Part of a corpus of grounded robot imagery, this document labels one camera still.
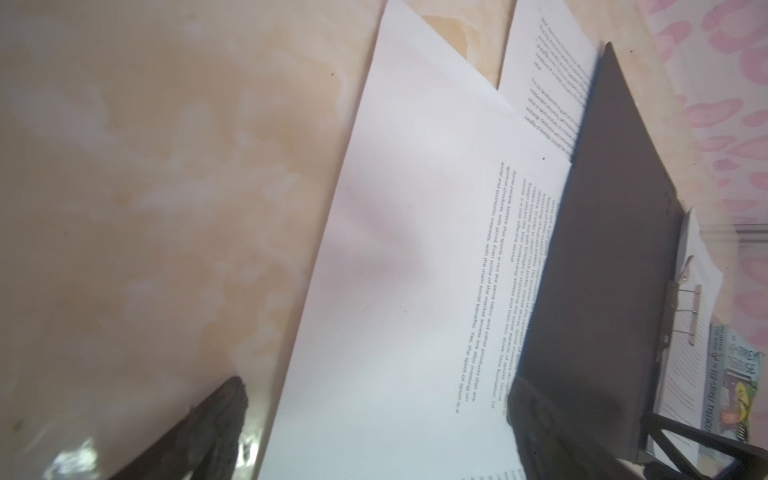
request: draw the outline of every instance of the beige marble table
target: beige marble table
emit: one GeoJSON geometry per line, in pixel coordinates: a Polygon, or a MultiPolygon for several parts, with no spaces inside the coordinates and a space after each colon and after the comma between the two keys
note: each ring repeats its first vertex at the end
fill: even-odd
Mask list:
{"type": "MultiPolygon", "coordinates": [[[[408,3],[497,84],[510,0],[408,3]]],[[[684,203],[727,223],[637,6],[568,4],[684,203]]],[[[232,374],[252,476],[383,5],[2,3],[0,477],[104,478],[232,374]]]]}

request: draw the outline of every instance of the clipboard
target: clipboard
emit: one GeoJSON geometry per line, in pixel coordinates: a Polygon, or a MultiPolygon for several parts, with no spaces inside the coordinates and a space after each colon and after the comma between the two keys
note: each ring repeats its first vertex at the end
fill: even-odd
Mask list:
{"type": "Polygon", "coordinates": [[[641,418],[653,408],[660,354],[671,336],[683,219],[608,43],[518,374],[568,421],[631,462],[651,460],[641,418]]]}

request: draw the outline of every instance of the marble surface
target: marble surface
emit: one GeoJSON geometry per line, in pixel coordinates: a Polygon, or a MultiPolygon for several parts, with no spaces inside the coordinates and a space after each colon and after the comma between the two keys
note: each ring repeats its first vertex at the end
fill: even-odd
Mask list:
{"type": "MultiPolygon", "coordinates": [[[[510,0],[408,3],[498,83],[510,0]]],[[[568,4],[684,203],[727,223],[637,6],[568,4]]],[[[0,5],[1,477],[106,478],[232,374],[253,475],[383,5],[0,5]]]]}

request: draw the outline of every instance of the white sheet of paper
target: white sheet of paper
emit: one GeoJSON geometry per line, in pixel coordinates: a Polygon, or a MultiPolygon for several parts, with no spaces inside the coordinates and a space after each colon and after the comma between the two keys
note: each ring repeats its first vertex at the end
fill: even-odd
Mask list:
{"type": "Polygon", "coordinates": [[[563,0],[518,0],[498,90],[570,160],[597,61],[563,0]]]}
{"type": "Polygon", "coordinates": [[[526,131],[389,0],[260,480],[523,478],[506,398],[570,168],[526,131]]]}
{"type": "MultiPolygon", "coordinates": [[[[693,255],[690,275],[681,289],[693,290],[701,285],[701,303],[699,305],[696,341],[689,344],[690,312],[678,312],[674,318],[672,340],[665,359],[664,377],[657,398],[657,412],[678,422],[701,427],[701,414],[704,402],[704,386],[707,380],[707,349],[710,341],[710,324],[715,300],[723,286],[723,273],[717,269],[704,241],[701,240],[699,221],[691,210],[683,225],[684,233],[680,236],[677,251],[678,271],[685,260],[693,255]]],[[[681,291],[678,296],[679,310],[689,310],[694,304],[694,294],[681,291]]],[[[670,440],[688,460],[696,465],[699,459],[699,444],[678,435],[671,435],[670,440]]],[[[654,455],[668,465],[670,459],[654,443],[654,455]]]]}

